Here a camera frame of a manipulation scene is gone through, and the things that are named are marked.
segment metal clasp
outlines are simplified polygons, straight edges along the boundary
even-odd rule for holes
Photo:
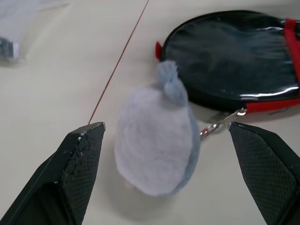
[[[239,116],[244,116],[247,113],[247,109],[242,108],[240,110],[235,111],[234,113],[230,114],[229,116],[226,116],[224,119],[219,120],[218,122],[211,124],[209,127],[203,129],[199,133],[200,139],[204,139],[209,134],[215,132],[216,130],[221,129],[224,125],[228,125],[232,120],[238,118]]]

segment white table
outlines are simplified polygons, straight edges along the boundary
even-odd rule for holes
[[[145,0],[75,1],[56,12],[30,48],[28,63],[1,68],[0,216],[34,170],[71,130],[85,125],[121,55]],[[274,0],[150,0],[91,122],[104,121],[97,180],[85,225],[263,225],[240,172],[229,132],[202,143],[196,171],[176,197],[165,200],[126,189],[113,156],[118,113],[137,88],[155,82],[156,41],[205,13],[255,9],[300,18],[297,2]],[[194,107],[199,124],[214,111]],[[300,154],[300,107],[247,116],[243,122],[279,134]]]
[[[26,59],[0,64],[0,218],[67,133],[84,126],[145,0],[72,0],[38,13]]]

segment gray felt knot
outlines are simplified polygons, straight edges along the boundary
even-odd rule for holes
[[[188,105],[188,93],[182,81],[178,78],[175,61],[160,62],[157,66],[157,79],[171,101],[181,106]]]

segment red strap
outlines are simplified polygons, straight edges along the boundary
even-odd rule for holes
[[[297,24],[296,20],[291,20],[291,19],[286,20],[285,38],[292,55],[292,61],[294,64],[296,77],[298,80],[298,84],[300,86],[300,42],[298,42],[296,39],[296,34],[295,34],[296,24]]]
[[[291,106],[299,105],[300,98],[281,100],[281,101],[270,101],[270,102],[250,102],[247,103],[247,113],[259,113],[265,111],[274,111]]]
[[[163,50],[162,46],[159,42],[156,42],[155,45],[155,57],[160,60],[161,51]]]

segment plush toy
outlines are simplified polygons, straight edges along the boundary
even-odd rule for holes
[[[200,151],[197,121],[174,61],[159,63],[158,84],[133,93],[117,123],[115,159],[128,183],[173,195],[190,180]]]

